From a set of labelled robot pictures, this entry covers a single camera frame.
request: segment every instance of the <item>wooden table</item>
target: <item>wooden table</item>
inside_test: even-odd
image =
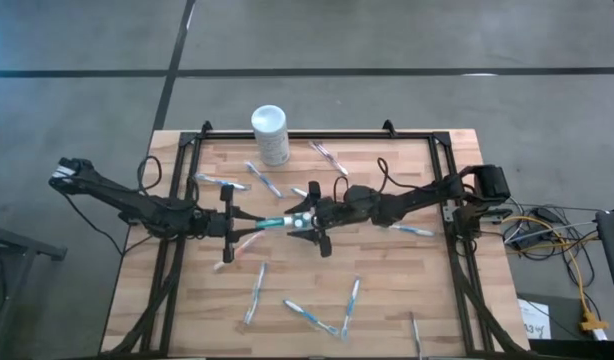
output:
[[[457,168],[481,164],[475,131],[449,131]],[[150,154],[161,160],[164,170],[163,181],[151,190],[153,194],[168,194],[179,133],[157,131],[153,136]],[[351,184],[380,187],[383,176],[376,165],[378,156],[388,161],[392,176],[401,183],[424,185],[433,180],[425,141],[327,140],[324,145],[349,170]],[[259,165],[259,170],[269,176],[286,198],[277,199],[249,175],[243,164],[246,160]],[[278,216],[297,204],[301,199],[289,189],[306,190],[309,180],[320,182],[323,195],[331,194],[339,175],[305,140],[292,140],[289,162],[276,168],[262,165],[254,141],[205,140],[200,172],[252,184],[252,191],[236,192],[234,202],[261,216]],[[145,184],[155,176],[155,167],[148,166]],[[345,186],[340,185],[338,192],[342,196]],[[403,189],[388,184],[385,191],[401,193]],[[200,185],[200,206],[223,207],[218,186]],[[435,231],[437,235],[433,238],[382,229],[370,223],[333,229],[329,231],[333,255],[324,259],[308,241],[288,237],[282,231],[268,231],[241,260],[218,274],[213,273],[212,266],[221,259],[223,240],[189,240],[169,355],[415,356],[409,311],[418,319],[426,356],[464,355],[440,219],[439,207],[432,206],[410,213],[403,220],[404,224]],[[236,227],[244,225],[238,222]],[[132,229],[128,246],[145,235],[143,228]],[[145,309],[157,247],[157,240],[150,240],[125,257],[103,350],[116,345]],[[478,240],[476,255],[487,306],[515,341],[528,348],[502,242],[495,236],[484,235]],[[260,303],[252,324],[243,330],[239,323],[251,305],[252,287],[262,261],[268,263],[268,271]],[[312,327],[282,304],[283,299],[291,299],[323,322],[340,328],[356,274],[361,276],[361,290],[348,343]],[[475,320],[472,328],[474,337],[479,338]],[[156,327],[154,346],[159,332]]]

